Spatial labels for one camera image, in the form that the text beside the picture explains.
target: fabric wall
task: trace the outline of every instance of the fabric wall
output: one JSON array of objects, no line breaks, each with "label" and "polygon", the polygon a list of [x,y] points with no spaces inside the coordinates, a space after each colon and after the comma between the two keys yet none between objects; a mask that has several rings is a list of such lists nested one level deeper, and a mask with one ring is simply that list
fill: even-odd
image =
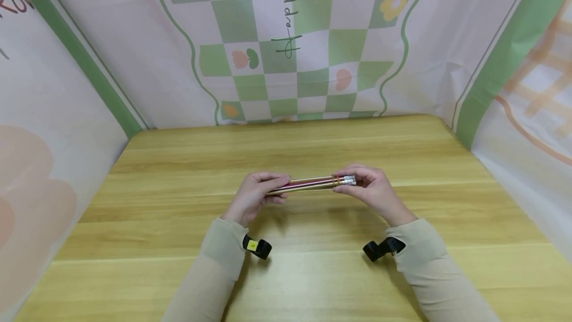
[{"label": "fabric wall", "polygon": [[[158,128],[413,112],[452,122],[523,2],[52,1]],[[526,0],[530,43],[513,70],[557,1]],[[474,134],[478,120],[462,126]]]},{"label": "fabric wall", "polygon": [[0,321],[63,244],[127,142],[30,0],[0,0]]},{"label": "fabric wall", "polygon": [[495,97],[473,152],[572,262],[572,0]]},{"label": "fabric wall", "polygon": [[434,114],[572,259],[563,1],[3,0],[2,316],[149,128]]}]

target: wrist strap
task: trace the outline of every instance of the wrist strap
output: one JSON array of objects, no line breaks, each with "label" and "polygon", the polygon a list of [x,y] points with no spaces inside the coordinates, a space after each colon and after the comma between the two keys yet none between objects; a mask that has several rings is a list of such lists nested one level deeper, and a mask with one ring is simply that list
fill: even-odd
[{"label": "wrist strap", "polygon": [[256,241],[250,236],[245,235],[244,239],[242,239],[242,248],[250,251],[256,257],[267,259],[270,254],[270,250],[272,250],[272,245],[266,240]]},{"label": "wrist strap", "polygon": [[370,261],[375,262],[387,253],[391,253],[392,255],[399,254],[405,246],[405,243],[401,240],[389,237],[380,244],[376,244],[374,241],[368,242],[363,247],[363,251]]}]

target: forearm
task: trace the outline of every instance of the forearm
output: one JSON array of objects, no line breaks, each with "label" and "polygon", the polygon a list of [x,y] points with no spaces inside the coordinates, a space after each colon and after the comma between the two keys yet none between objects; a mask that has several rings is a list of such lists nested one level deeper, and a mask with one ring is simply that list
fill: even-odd
[{"label": "forearm", "polygon": [[427,221],[389,228],[387,235],[406,244],[395,261],[430,322],[499,321]]},{"label": "forearm", "polygon": [[211,224],[199,256],[169,304],[163,322],[219,322],[238,279],[248,230],[222,219]]}]

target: bundle of pencils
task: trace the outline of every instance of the bundle of pencils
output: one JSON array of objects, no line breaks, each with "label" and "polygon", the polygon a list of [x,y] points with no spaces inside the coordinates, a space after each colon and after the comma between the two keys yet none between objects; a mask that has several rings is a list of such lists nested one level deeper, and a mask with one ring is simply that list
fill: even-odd
[{"label": "bundle of pencils", "polygon": [[278,195],[301,190],[325,190],[332,189],[339,185],[356,185],[354,175],[344,176],[321,176],[320,178],[307,178],[290,180],[290,183],[275,190],[271,190],[267,195]]}]

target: yellow label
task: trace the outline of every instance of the yellow label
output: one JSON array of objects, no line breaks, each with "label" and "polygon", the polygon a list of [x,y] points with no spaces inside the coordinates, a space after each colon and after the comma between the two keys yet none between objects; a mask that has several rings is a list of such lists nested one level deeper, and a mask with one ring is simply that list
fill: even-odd
[{"label": "yellow label", "polygon": [[256,251],[257,247],[258,247],[258,241],[250,240],[248,242],[247,250]]}]

